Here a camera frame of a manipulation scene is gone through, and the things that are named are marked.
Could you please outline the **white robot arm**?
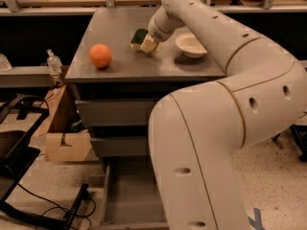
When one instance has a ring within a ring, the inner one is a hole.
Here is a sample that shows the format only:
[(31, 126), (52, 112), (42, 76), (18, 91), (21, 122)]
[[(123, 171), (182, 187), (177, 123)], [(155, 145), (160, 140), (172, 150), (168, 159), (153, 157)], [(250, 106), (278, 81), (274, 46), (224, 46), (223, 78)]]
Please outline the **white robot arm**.
[(202, 0), (161, 0), (150, 39), (186, 26), (224, 72), (161, 99), (149, 120), (153, 171), (170, 230), (250, 230), (231, 157), (307, 107), (307, 72), (288, 51)]

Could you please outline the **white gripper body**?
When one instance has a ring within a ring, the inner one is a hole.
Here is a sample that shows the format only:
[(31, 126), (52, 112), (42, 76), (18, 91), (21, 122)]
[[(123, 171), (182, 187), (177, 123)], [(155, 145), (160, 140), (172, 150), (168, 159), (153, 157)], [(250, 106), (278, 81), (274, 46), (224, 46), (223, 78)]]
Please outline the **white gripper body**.
[(149, 22), (148, 33), (156, 43), (159, 43), (168, 40), (176, 29), (183, 26), (184, 23), (180, 19), (160, 7)]

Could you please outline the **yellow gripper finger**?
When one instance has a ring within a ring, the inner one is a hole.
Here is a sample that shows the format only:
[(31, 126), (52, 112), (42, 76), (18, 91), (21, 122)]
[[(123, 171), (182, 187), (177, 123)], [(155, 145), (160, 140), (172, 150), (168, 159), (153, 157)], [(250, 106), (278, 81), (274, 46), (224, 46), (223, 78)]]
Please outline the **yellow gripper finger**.
[(154, 40), (154, 38), (146, 34), (143, 42), (141, 43), (140, 50), (144, 53), (149, 53), (153, 51), (158, 46), (158, 43)]

